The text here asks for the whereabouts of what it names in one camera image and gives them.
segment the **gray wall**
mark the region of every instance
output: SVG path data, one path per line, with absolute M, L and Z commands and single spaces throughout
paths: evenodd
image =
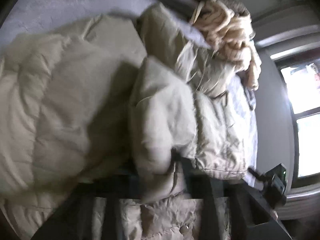
M 266 172 L 283 163 L 292 182 L 294 133 L 290 107 L 281 76 L 267 50 L 259 52 L 262 60 L 259 89 L 255 92 L 258 127 L 257 170 Z

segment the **black frame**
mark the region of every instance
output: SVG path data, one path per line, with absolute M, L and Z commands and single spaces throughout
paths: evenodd
M 313 60 L 320 58 L 320 48 L 309 50 L 297 55 L 294 55 L 289 58 L 281 59 L 278 61 L 275 61 L 276 66 L 278 68 L 280 77 L 283 81 L 283 84 L 285 87 L 286 83 L 284 81 L 284 77 L 281 73 L 281 69 L 284 69 L 286 67 L 290 67 L 292 65 L 306 63 L 309 62 L 312 63 Z M 293 132 L 294 132 L 294 169 L 293 169 L 293 178 L 292 178 L 292 184 L 291 188 L 298 188 L 298 187 L 304 187 L 312 184 L 316 184 L 320 182 L 320 173 L 309 175 L 309 176 L 303 176 L 298 178 L 298 169 L 299 169 L 299 138 L 298 138 L 298 125 L 297 120 L 312 116 L 315 114 L 320 114 L 320 107 L 304 111 L 302 113 L 295 114 L 293 112 L 292 104 L 288 97 L 288 90 L 286 89 L 286 99 L 287 103 L 290 105 L 290 111 L 291 111 L 291 117 L 292 117 L 292 125 L 293 125 Z

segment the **puffer jacket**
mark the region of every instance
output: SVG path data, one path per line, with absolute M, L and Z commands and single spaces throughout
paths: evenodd
M 244 176 L 246 128 L 226 91 L 234 72 L 161 4 L 138 33 L 129 20 L 98 16 L 17 36 L 0 63 L 0 196 L 47 210 L 39 226 L 77 182 L 132 155 L 146 192 L 122 201 L 127 238 L 196 239 L 201 201 L 183 194 L 171 152 L 219 179 Z

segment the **snap button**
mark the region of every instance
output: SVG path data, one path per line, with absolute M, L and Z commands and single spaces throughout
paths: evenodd
M 180 227 L 179 232 L 181 234 L 186 234 L 188 232 L 189 227 L 187 225 L 183 225 L 182 227 Z

